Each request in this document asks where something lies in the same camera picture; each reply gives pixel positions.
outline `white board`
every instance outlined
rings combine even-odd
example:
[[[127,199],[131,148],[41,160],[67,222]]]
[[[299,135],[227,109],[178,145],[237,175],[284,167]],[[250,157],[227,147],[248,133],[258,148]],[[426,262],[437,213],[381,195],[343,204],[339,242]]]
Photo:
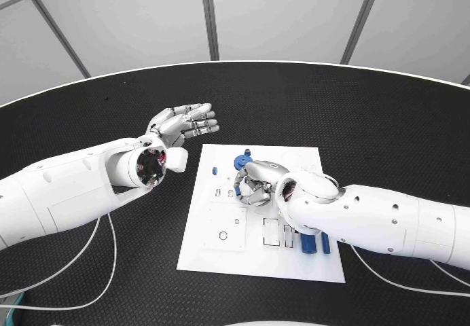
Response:
[[[280,163],[291,172],[322,172],[315,147],[204,145],[178,269],[345,283],[336,240],[325,254],[319,235],[317,253],[304,254],[274,203],[253,207],[237,200],[234,159],[245,148],[253,160]],[[244,183],[241,191],[251,192]]]

